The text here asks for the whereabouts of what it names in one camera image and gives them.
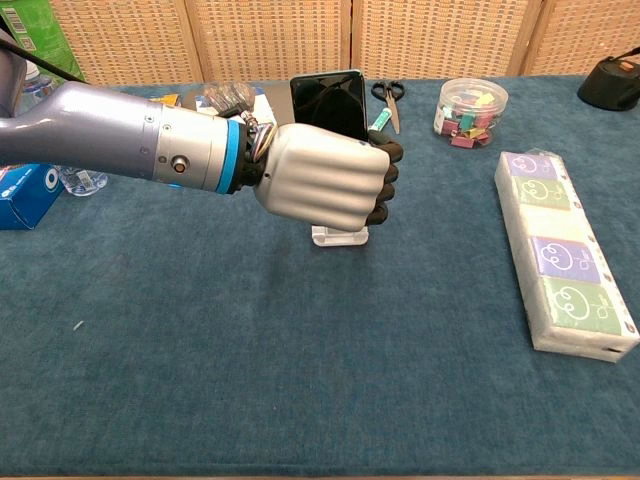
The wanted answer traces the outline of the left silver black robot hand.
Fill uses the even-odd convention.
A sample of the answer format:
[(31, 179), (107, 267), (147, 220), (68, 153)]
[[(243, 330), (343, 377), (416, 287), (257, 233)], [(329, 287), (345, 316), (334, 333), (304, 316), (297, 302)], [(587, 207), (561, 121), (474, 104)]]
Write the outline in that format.
[(273, 215), (357, 232), (387, 220), (403, 155), (381, 132), (357, 140), (307, 124), (283, 125), (254, 193)]

